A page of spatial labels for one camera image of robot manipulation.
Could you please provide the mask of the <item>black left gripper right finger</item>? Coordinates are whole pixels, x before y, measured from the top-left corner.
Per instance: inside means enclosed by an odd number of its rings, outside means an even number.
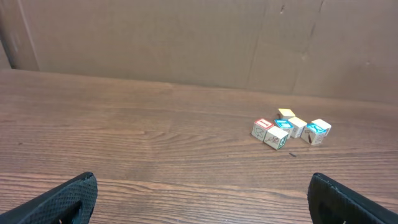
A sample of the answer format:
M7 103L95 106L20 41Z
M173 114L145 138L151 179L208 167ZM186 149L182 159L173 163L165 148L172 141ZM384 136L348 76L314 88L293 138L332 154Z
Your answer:
M397 214L322 173L308 186L308 209L313 223L397 224Z

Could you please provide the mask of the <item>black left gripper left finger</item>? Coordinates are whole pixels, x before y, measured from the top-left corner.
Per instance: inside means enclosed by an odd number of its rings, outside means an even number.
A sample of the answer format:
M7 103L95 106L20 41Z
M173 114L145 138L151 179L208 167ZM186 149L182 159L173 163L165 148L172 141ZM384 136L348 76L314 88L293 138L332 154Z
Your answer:
M96 177L84 172L1 214L1 224L88 224L97 197Z

